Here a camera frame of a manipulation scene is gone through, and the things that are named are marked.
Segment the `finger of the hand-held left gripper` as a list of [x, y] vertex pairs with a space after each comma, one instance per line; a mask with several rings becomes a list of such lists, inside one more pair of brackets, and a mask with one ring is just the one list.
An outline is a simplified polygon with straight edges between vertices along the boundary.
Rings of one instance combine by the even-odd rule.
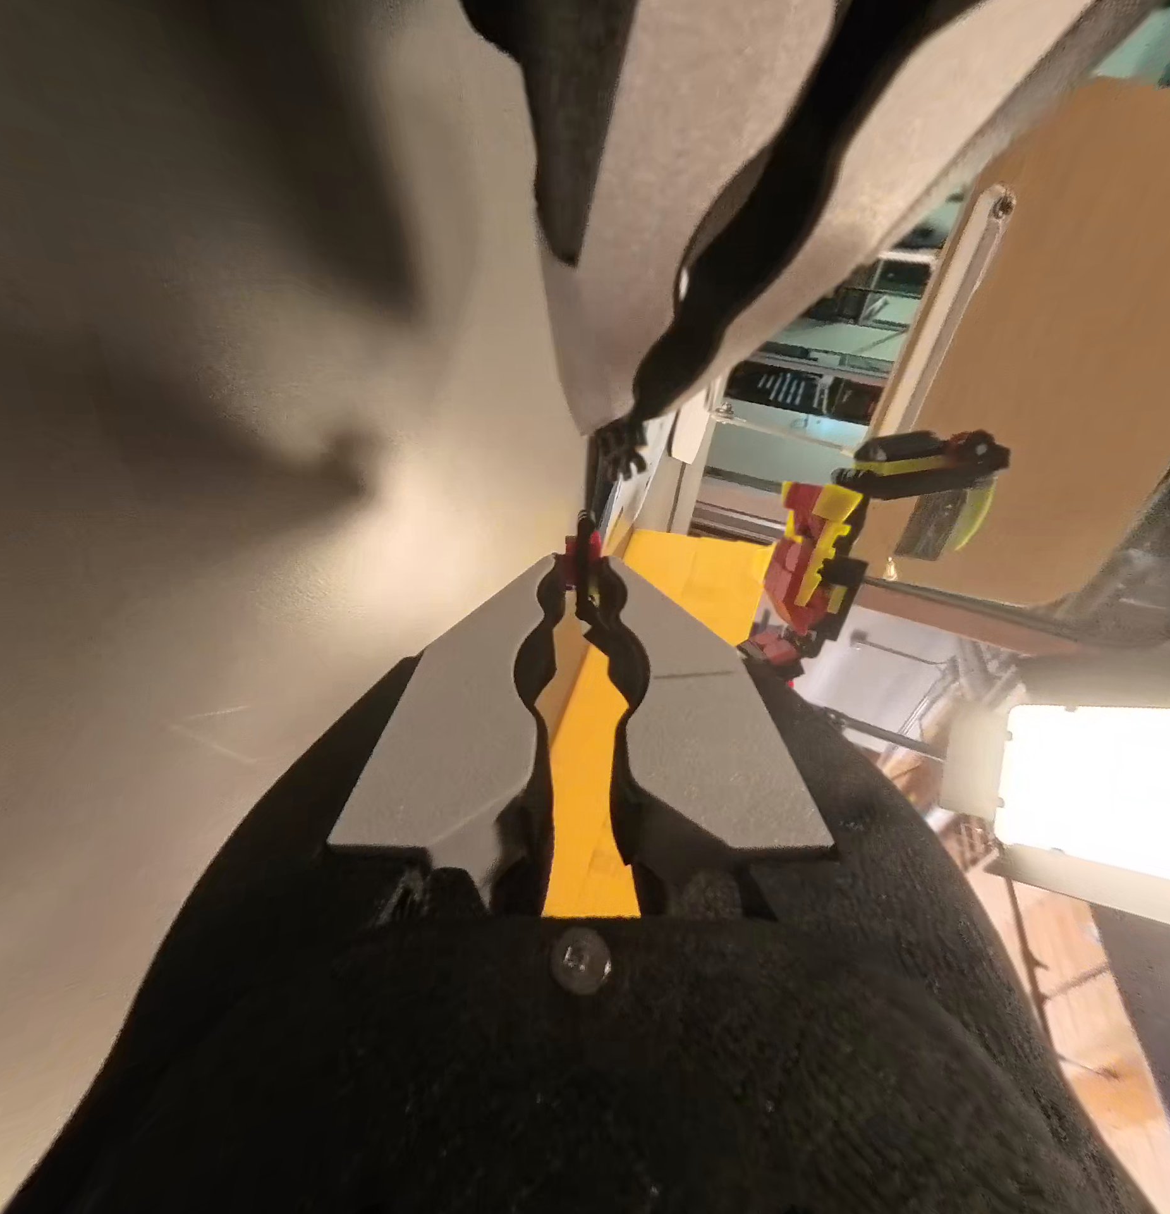
[[673, 318], [691, 238], [773, 140], [836, 22], [829, 1], [635, 3], [576, 265], [542, 247], [581, 434], [630, 409], [635, 372]]
[[748, 194], [642, 360], [642, 418], [750, 352], [906, 230], [1096, 2], [850, 2]]

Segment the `wooden board stand white base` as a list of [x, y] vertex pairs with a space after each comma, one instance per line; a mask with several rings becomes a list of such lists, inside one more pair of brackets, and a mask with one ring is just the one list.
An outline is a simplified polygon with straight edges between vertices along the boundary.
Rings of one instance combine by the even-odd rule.
[[871, 575], [1046, 608], [1123, 543], [1170, 472], [1170, 85], [1094, 78], [974, 180], [865, 432], [913, 429], [1010, 463], [954, 552], [875, 504]]

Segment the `yellow plastic bin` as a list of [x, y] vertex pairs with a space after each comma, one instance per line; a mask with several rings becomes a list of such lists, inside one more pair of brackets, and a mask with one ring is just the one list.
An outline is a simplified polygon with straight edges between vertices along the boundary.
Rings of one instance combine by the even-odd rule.
[[[772, 546], [638, 527], [624, 561], [721, 639], [744, 642], [762, 598]], [[539, 700], [566, 697], [549, 721], [554, 849], [543, 914], [548, 917], [638, 917], [634, 878], [610, 824], [614, 735], [625, 708], [605, 654], [576, 632], [568, 614], [557, 638], [556, 673]]]

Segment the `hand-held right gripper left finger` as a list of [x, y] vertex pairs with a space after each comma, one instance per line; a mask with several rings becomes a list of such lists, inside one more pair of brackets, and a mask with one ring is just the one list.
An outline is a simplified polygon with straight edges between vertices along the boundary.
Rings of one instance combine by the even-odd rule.
[[470, 874], [485, 905], [538, 914], [553, 850], [547, 724], [562, 565], [529, 568], [427, 644], [328, 847]]

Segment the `small red toy brick piece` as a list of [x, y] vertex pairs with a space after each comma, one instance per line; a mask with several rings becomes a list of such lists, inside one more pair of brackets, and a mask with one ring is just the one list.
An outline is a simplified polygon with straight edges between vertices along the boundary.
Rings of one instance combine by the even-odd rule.
[[564, 538], [562, 579], [571, 591], [576, 618], [592, 627], [602, 596], [604, 556], [601, 537], [592, 509], [577, 513], [575, 531]]

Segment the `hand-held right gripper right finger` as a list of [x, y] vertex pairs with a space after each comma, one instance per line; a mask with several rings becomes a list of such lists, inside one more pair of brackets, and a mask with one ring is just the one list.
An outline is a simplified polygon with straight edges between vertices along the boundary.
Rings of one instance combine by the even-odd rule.
[[595, 567], [590, 642], [623, 709], [610, 824], [638, 911], [700, 883], [758, 906], [762, 866], [832, 857], [835, 839], [743, 653], [615, 556]]

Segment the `small black yellow brick assembly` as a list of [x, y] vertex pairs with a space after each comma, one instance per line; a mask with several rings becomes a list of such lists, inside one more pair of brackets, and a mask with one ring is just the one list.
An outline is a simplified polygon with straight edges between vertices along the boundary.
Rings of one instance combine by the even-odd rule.
[[931, 562], [967, 544], [1010, 460], [1010, 450], [983, 429], [889, 432], [866, 439], [832, 479], [869, 501], [913, 501], [894, 555]]

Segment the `studio light panel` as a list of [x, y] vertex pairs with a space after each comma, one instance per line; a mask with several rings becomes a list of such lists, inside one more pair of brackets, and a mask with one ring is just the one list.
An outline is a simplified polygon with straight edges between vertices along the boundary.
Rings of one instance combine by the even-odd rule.
[[1170, 705], [967, 705], [941, 768], [1000, 843], [1170, 881]]

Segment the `red yellow black brick assembly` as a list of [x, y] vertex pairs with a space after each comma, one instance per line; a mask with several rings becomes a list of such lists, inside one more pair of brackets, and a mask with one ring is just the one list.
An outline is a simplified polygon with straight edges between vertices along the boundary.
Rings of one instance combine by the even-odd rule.
[[835, 481], [786, 480], [783, 533], [762, 579], [775, 623], [755, 624], [741, 649], [791, 685], [805, 661], [845, 627], [866, 565], [851, 555], [865, 522], [866, 498]]

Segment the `black light stand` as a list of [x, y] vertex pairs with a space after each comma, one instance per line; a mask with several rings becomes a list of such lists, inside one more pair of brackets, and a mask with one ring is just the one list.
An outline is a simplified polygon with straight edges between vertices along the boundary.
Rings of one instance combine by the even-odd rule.
[[850, 716], [847, 713], [844, 713], [836, 708], [827, 705], [816, 705], [820, 713], [830, 720], [836, 729], [845, 732], [854, 732], [866, 738], [874, 738], [887, 744], [890, 748], [897, 748], [899, 751], [911, 751], [926, 756], [930, 759], [937, 762], [946, 761], [946, 751], [941, 746], [936, 746], [922, 738], [911, 737], [895, 730], [883, 728], [880, 725], [865, 721], [854, 716]]

